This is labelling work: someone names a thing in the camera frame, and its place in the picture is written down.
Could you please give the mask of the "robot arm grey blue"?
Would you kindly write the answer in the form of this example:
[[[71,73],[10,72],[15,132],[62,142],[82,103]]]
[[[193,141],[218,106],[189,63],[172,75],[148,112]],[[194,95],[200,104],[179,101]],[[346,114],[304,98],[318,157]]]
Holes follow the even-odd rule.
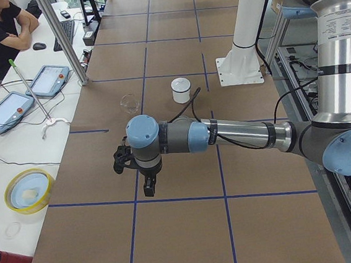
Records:
[[[331,172],[351,176],[351,0],[283,0],[292,12],[312,10],[318,28],[318,113],[307,123],[251,123],[177,116],[157,122],[145,114],[126,126],[126,157],[115,167],[144,175],[144,193],[155,194],[164,153],[202,152],[214,144],[272,149],[301,155]]]

